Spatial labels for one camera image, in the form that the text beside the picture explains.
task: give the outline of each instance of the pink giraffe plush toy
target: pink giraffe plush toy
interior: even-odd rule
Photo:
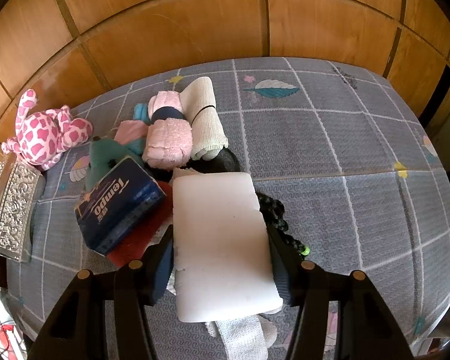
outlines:
[[[87,142],[93,128],[85,119],[73,119],[68,105],[35,112],[27,117],[37,100],[33,89],[22,95],[15,119],[17,136],[3,142],[2,151],[4,154],[14,152],[25,162],[45,171],[55,165],[68,149]]]

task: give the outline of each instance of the bed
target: bed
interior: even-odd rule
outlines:
[[[450,185],[415,115],[381,76],[305,58],[249,58],[183,67],[104,93],[75,108],[94,135],[113,137],[133,107],[200,76],[214,85],[230,149],[255,187],[283,202],[290,233],[309,259],[349,274],[363,269],[414,345],[450,304]],[[73,206],[84,185],[88,145],[46,173],[32,218],[29,263],[7,262],[9,304],[36,337],[82,268],[115,270],[82,242]],[[109,356],[116,359],[112,305]],[[333,311],[336,305],[331,304]],[[284,359],[296,309],[267,316],[278,328],[270,359]],[[160,359],[225,359],[202,323],[181,323],[167,292],[147,307]]]

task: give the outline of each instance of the gold screw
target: gold screw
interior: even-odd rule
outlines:
[[[128,268],[130,269],[139,269],[142,266],[142,262],[139,259],[133,259],[128,263]]]
[[[88,269],[82,269],[80,272],[78,272],[77,277],[80,280],[86,279],[88,276],[90,276],[90,271]]]
[[[313,268],[315,268],[315,264],[308,259],[306,259],[305,261],[302,261],[301,266],[303,269],[307,269],[309,271],[312,270]]]
[[[362,271],[354,271],[353,277],[356,280],[364,280],[367,277],[367,275],[365,275],[365,273]]]

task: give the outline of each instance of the white rectangular object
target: white rectangular object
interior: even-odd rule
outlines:
[[[282,306],[249,174],[177,178],[173,224],[180,321],[222,321]]]

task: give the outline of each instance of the wooden wall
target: wooden wall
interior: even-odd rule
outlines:
[[[420,115],[445,65],[450,23],[434,0],[9,0],[0,12],[0,141],[26,88],[74,107],[169,69],[299,56],[386,77]],[[430,123],[450,113],[450,90]]]

